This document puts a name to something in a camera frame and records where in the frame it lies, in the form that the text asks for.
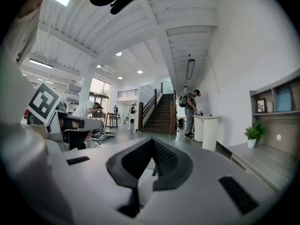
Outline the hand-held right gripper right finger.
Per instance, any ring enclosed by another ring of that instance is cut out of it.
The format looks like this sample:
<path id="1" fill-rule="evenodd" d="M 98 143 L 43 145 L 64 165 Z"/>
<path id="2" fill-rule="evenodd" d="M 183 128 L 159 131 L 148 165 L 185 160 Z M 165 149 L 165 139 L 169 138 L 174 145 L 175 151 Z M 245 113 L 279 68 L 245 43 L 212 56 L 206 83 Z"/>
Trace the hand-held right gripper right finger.
<path id="1" fill-rule="evenodd" d="M 135 217 L 143 225 L 235 225 L 247 224 L 255 212 L 261 213 L 274 201 L 275 192 L 255 176 L 245 172 L 225 156 L 170 141 L 193 161 L 189 178 L 178 188 L 153 191 L 158 180 L 149 171 L 139 184 L 140 204 L 144 207 Z M 224 187 L 222 178 L 232 178 L 250 198 L 251 209 L 242 211 L 229 192 L 239 194 L 234 184 Z"/>

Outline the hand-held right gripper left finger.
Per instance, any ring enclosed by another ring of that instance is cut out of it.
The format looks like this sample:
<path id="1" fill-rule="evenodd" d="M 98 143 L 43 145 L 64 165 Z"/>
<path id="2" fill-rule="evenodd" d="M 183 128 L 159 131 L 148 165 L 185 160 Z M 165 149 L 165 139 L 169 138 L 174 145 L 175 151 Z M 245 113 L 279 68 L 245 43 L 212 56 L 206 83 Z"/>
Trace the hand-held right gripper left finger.
<path id="1" fill-rule="evenodd" d="M 84 183 L 75 193 L 87 214 L 85 224 L 152 225 L 154 214 L 140 218 L 138 180 L 152 158 L 153 141 L 139 138 L 104 148 L 72 150 L 64 156 L 76 178 Z"/>

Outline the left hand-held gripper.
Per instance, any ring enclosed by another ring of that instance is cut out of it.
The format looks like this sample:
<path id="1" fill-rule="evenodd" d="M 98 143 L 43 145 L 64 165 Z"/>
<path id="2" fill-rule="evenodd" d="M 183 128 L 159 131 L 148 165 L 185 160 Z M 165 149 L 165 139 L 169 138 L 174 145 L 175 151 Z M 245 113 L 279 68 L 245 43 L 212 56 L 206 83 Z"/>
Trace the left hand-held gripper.
<path id="1" fill-rule="evenodd" d="M 27 124 L 43 138 L 55 141 L 61 150 L 68 150 L 66 131 L 89 132 L 104 127 L 103 121 L 68 115 L 61 97 L 46 83 L 41 83 L 30 100 Z"/>

